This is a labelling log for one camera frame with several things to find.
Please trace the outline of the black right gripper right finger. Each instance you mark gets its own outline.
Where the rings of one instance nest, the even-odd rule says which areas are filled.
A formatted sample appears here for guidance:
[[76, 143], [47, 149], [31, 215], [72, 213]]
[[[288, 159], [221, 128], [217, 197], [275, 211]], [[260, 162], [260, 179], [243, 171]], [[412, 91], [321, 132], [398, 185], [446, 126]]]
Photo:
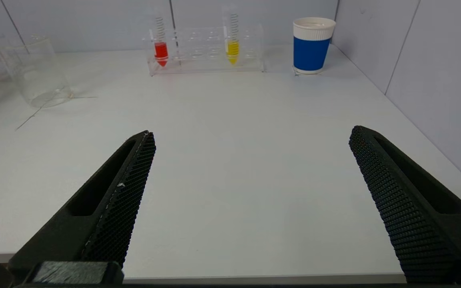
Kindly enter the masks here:
[[461, 199], [375, 130], [349, 147], [410, 284], [461, 284]]

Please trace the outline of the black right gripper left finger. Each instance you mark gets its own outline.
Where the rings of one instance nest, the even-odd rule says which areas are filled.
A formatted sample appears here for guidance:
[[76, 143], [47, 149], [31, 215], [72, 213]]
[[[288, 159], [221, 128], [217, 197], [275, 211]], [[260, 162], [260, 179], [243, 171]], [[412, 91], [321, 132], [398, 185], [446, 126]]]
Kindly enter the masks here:
[[156, 152], [130, 137], [8, 262], [14, 286], [119, 286]]

